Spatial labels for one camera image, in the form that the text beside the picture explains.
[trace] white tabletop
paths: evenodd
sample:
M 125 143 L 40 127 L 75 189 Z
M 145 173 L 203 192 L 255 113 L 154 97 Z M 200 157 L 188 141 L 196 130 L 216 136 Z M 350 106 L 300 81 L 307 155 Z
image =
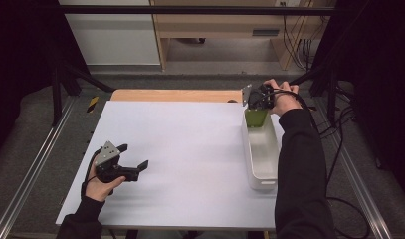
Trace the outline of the white tabletop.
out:
M 275 228 L 275 191 L 248 184 L 241 123 L 229 103 L 107 102 L 56 224 L 74 213 L 93 153 L 128 144 L 119 164 L 149 166 L 114 190 L 99 217 L 110 228 Z M 273 117 L 279 142 L 283 130 Z

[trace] person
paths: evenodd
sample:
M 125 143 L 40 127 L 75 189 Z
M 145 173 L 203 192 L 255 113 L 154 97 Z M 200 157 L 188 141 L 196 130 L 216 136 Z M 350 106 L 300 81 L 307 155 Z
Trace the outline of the person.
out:
M 264 84 L 295 94 L 299 91 L 298 86 L 290 86 L 287 82 L 278 86 L 274 79 Z M 319 135 L 311 125 L 309 112 L 302 109 L 294 96 L 279 93 L 275 95 L 271 114 L 280 116 L 279 123 L 285 132 L 278 166 L 277 238 L 336 238 L 332 214 L 325 198 L 325 156 Z M 90 178 L 94 176 L 95 169 L 92 168 Z M 108 194 L 123 182 L 123 177 L 111 183 L 102 183 L 94 177 L 77 212 L 65 217 L 57 238 L 101 238 L 102 226 L 98 216 Z M 178 238 L 183 236 L 182 232 L 174 233 Z M 223 235 L 224 238 L 238 238 L 237 235 Z M 202 233 L 197 238 L 205 236 L 208 235 Z

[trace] human hand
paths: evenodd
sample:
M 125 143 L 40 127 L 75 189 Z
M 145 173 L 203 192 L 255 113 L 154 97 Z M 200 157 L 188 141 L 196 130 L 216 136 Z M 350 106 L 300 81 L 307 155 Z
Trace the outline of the human hand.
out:
M 273 87 L 273 89 L 289 91 L 295 94 L 297 94 L 299 91 L 299 86 L 290 86 L 288 82 L 283 82 L 280 86 L 278 86 L 276 80 L 274 79 L 265 81 L 264 85 L 270 85 L 271 87 Z M 270 113 L 277 114 L 280 117 L 289 110 L 301 108 L 301 104 L 299 104 L 296 98 L 291 94 L 277 93 L 275 94 L 274 107 L 270 110 Z
M 96 174 L 96 159 L 98 156 L 94 158 L 93 165 L 91 167 L 90 175 L 88 177 L 88 185 L 87 190 L 85 192 L 85 196 L 89 197 L 93 200 L 104 202 L 108 197 L 109 193 L 115 189 L 116 187 L 120 186 L 124 181 L 125 177 L 121 176 L 116 178 L 114 181 L 110 183 L 103 183 L 97 178 Z

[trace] black jacket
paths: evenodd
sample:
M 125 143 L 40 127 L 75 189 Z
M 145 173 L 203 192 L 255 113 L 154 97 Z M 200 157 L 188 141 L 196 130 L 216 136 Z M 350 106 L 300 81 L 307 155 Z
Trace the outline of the black jacket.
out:
M 280 118 L 283 127 L 276 202 L 278 238 L 336 238 L 325 199 L 325 156 L 308 112 L 290 110 Z M 98 222 L 103 202 L 85 197 L 75 214 L 67 215 L 58 239 L 101 238 Z

